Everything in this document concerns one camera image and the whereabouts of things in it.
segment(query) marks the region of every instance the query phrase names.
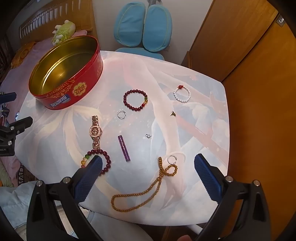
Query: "wooden headboard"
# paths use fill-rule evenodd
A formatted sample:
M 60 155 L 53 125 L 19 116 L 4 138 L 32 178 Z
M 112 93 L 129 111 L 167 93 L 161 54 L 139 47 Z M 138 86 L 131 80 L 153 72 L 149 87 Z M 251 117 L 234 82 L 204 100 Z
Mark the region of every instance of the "wooden headboard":
M 75 23 L 76 31 L 87 30 L 88 35 L 98 38 L 92 0 L 53 0 L 19 27 L 21 44 L 53 37 L 54 27 L 65 20 Z

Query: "dark red beaded bracelet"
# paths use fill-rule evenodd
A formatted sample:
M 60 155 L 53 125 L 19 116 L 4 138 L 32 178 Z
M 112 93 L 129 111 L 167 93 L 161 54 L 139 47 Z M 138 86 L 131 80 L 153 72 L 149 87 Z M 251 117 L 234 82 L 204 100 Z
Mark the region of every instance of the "dark red beaded bracelet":
M 106 172 L 108 172 L 109 169 L 111 168 L 110 156 L 108 155 L 108 153 L 106 151 L 103 151 L 102 149 L 99 149 L 99 150 L 92 149 L 91 151 L 88 151 L 87 154 L 85 155 L 85 157 L 81 161 L 81 164 L 82 164 L 81 168 L 85 168 L 85 163 L 86 163 L 87 159 L 89 159 L 91 155 L 95 155 L 95 154 L 103 154 L 105 156 L 105 158 L 106 158 L 106 161 L 107 161 L 106 167 L 99 174 L 99 176 L 100 176 L 100 175 L 105 174 Z
M 126 97 L 130 94 L 130 93 L 139 93 L 139 94 L 142 94 L 144 95 L 144 102 L 143 104 L 140 106 L 140 107 L 133 107 L 131 106 L 128 102 L 126 102 Z M 126 92 L 123 96 L 123 103 L 124 105 L 131 109 L 131 110 L 134 110 L 134 111 L 140 111 L 141 109 L 143 109 L 143 107 L 147 104 L 148 102 L 148 96 L 146 95 L 146 93 L 144 91 L 141 91 L 141 90 L 129 90 L 128 92 Z

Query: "watch face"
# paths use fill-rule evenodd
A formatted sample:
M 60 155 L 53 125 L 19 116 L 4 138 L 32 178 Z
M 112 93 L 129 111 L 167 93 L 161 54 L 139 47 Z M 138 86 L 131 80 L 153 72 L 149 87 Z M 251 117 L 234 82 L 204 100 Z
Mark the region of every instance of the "watch face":
M 94 137 L 99 137 L 101 135 L 101 128 L 99 126 L 92 126 L 89 129 L 89 135 L 94 138 Z

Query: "green stuffed animal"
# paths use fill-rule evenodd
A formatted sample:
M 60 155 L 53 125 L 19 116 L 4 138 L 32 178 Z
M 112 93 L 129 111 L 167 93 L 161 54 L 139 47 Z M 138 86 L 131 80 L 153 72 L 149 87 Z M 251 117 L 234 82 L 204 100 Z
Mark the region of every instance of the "green stuffed animal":
M 65 20 L 63 25 L 56 25 L 55 29 L 56 30 L 52 32 L 54 34 L 52 39 L 53 46 L 57 46 L 61 42 L 71 38 L 71 36 L 75 33 L 76 26 L 73 22 Z

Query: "blue chair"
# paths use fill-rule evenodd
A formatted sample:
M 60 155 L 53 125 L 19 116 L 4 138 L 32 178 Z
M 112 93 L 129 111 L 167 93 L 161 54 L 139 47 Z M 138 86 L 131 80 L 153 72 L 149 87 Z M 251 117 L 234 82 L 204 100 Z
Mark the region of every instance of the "blue chair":
M 133 53 L 164 60 L 158 51 L 165 49 L 172 35 L 172 17 L 167 8 L 152 5 L 148 8 L 145 19 L 145 5 L 132 2 L 125 5 L 119 12 L 114 37 L 126 47 L 116 52 Z M 143 43 L 144 48 L 136 47 Z

